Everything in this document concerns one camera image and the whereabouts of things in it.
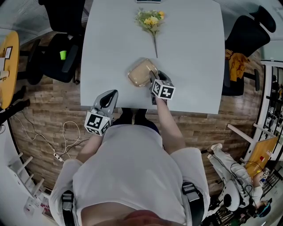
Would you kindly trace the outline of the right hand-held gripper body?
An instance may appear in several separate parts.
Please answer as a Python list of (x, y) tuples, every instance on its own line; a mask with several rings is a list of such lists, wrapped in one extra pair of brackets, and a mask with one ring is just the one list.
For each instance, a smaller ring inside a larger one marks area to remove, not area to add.
[(173, 86), (171, 81), (164, 81), (155, 79), (151, 86), (151, 100), (152, 104), (156, 105), (156, 98), (163, 100), (172, 100), (176, 88)]

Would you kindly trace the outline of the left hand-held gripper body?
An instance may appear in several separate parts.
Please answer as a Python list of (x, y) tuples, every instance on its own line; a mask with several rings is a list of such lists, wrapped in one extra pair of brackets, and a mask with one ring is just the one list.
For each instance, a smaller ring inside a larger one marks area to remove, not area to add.
[(114, 108), (102, 108), (93, 106), (87, 112), (84, 127), (89, 133), (103, 136), (106, 130), (112, 125)]

